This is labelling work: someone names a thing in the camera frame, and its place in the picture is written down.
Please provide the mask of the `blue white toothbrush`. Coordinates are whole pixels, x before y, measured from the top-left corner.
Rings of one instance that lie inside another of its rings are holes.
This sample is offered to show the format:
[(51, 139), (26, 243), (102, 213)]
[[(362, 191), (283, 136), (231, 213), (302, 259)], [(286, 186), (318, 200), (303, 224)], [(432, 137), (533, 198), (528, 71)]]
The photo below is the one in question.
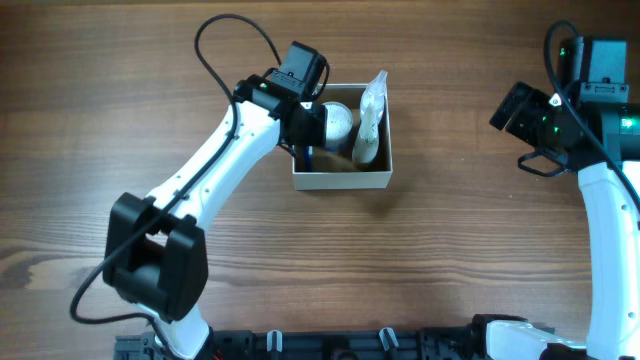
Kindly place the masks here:
[(303, 152), (304, 168), (306, 172), (313, 171), (313, 147), (307, 147)]

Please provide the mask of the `white cotton swab tub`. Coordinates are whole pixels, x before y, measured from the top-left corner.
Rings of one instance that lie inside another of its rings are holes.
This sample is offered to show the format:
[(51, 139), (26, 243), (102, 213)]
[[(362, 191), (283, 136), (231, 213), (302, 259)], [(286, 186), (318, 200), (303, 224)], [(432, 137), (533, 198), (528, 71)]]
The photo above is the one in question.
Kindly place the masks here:
[(353, 115), (351, 110), (339, 102), (325, 102), (326, 132), (325, 148), (329, 151), (339, 152), (344, 148), (353, 128)]

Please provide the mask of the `white amber tube bottle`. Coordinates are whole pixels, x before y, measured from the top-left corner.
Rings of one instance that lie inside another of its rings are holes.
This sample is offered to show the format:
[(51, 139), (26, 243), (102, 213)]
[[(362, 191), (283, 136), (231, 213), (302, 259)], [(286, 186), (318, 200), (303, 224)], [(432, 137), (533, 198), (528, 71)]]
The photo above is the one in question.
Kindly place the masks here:
[(366, 92), (360, 105), (360, 126), (355, 138), (352, 160), (359, 167), (371, 164), (380, 146), (379, 125), (384, 113), (384, 97)]

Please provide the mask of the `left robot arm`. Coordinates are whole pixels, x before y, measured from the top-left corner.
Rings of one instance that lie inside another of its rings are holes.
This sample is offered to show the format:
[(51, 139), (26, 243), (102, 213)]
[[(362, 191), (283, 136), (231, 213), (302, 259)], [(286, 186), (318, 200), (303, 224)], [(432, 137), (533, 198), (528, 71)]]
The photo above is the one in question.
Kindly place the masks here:
[(328, 72), (317, 50), (292, 43), (270, 75), (237, 83), (219, 127), (179, 171), (145, 197), (125, 193), (113, 205), (103, 280), (142, 308), (165, 354), (204, 355), (210, 328), (197, 302), (208, 279), (206, 232), (274, 148), (325, 144), (327, 111), (315, 100)]

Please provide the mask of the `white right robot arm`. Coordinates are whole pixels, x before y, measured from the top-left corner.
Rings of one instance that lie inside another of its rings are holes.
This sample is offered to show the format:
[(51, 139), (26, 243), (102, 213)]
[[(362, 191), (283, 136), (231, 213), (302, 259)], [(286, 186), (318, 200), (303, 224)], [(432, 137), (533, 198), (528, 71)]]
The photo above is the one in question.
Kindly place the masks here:
[(582, 357), (639, 356), (639, 106), (625, 81), (627, 44), (577, 36), (562, 41), (553, 95), (517, 82), (493, 127), (532, 147), (555, 177), (574, 173), (585, 204), (592, 271), (591, 320)]

